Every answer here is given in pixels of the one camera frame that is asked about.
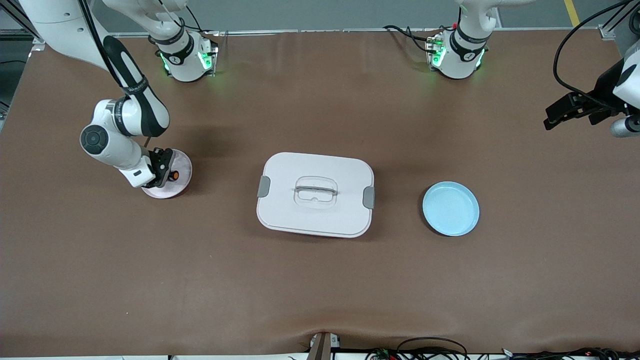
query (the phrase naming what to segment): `gray floor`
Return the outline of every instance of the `gray floor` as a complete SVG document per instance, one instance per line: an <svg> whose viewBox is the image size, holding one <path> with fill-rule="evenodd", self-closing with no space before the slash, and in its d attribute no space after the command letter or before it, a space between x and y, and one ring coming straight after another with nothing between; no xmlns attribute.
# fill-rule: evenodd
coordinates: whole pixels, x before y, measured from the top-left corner
<svg viewBox="0 0 640 360"><path fill-rule="evenodd" d="M616 0L573 0L577 14L586 19ZM143 30L131 19L109 9L101 0L91 0L92 10L104 27L116 34L140 34ZM189 7L204 29L215 31L256 30L343 30L371 29L384 25L437 28L457 20L458 7L453 0L190 0ZM503 28L570 28L564 0L537 0L526 6L500 9ZM195 22L187 11L179 15L188 24ZM609 18L603 15L590 22L596 26ZM16 24L0 11L0 30ZM637 40L623 21L616 28L616 43L623 53ZM28 41L6 41L0 36L0 61L26 60ZM22 74L23 65L0 65L0 101L10 104ZM0 115L3 105L0 104Z"/></svg>

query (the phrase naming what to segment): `white container with lid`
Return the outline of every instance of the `white container with lid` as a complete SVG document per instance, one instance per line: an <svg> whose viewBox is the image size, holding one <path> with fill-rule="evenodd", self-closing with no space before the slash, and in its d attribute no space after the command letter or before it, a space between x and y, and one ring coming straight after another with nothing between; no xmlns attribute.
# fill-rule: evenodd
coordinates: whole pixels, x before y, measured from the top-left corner
<svg viewBox="0 0 640 360"><path fill-rule="evenodd" d="M272 230L355 238L371 225L374 198L362 160L281 152L264 165L257 214Z"/></svg>

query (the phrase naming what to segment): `yellow line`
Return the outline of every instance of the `yellow line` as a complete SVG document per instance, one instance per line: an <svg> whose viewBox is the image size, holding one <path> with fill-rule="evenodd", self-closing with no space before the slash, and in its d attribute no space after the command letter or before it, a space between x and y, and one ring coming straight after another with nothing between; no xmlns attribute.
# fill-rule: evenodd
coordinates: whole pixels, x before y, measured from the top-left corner
<svg viewBox="0 0 640 360"><path fill-rule="evenodd" d="M569 14L569 19L571 19L571 25L577 26L578 24L580 24L580 19L578 19L578 13L575 11L573 1L564 0L564 5L566 6L566 12Z"/></svg>

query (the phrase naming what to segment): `light blue round plate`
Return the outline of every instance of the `light blue round plate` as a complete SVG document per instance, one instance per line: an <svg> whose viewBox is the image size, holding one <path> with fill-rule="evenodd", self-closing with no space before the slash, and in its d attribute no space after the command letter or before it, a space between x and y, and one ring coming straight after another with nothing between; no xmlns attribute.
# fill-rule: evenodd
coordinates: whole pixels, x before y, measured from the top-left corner
<svg viewBox="0 0 640 360"><path fill-rule="evenodd" d="M452 181L443 181L424 194L422 213L435 231L461 236L478 223L480 206L471 190Z"/></svg>

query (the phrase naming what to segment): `brown table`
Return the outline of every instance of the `brown table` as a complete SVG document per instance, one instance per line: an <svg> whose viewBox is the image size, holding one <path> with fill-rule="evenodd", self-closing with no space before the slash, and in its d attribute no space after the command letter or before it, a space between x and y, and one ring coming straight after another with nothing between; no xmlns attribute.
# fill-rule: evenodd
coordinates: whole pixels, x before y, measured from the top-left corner
<svg viewBox="0 0 640 360"><path fill-rule="evenodd" d="M496 32L472 78L430 73L388 33L231 37L218 75L164 76L127 39L172 114L151 146L191 156L188 192L155 200L87 156L106 72L34 53L0 136L3 356L265 354L317 331L343 347L446 336L473 352L640 347L640 140L573 120L551 64L564 31ZM617 61L597 31L561 58L590 89ZM281 151L360 158L376 176L371 228L354 240L270 231L255 214ZM477 196L470 234L446 238L420 195L458 181Z"/></svg>

